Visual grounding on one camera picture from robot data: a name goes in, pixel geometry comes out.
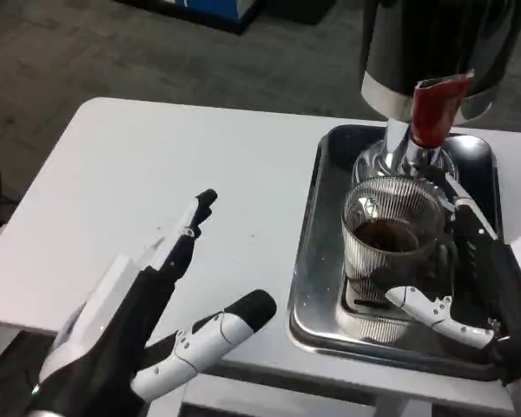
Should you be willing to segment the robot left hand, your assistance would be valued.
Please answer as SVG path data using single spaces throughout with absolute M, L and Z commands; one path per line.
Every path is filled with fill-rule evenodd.
M 158 342 L 150 340 L 216 197 L 212 189 L 197 195 L 175 231 L 161 234 L 140 259 L 119 255 L 111 262 L 56 335 L 28 415 L 138 416 L 274 317 L 274 298 L 256 289 Z

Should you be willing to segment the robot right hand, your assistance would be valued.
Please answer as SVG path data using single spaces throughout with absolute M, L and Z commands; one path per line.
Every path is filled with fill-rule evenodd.
M 488 222 L 472 196 L 451 175 L 429 169 L 426 178 L 453 206 L 452 232 L 462 276 L 483 303 L 488 324 L 473 326 L 452 317 L 455 294 L 430 296 L 406 274 L 379 268 L 371 277 L 393 305 L 433 331 L 485 351 L 506 386 L 521 381 L 521 265 L 513 248 Z

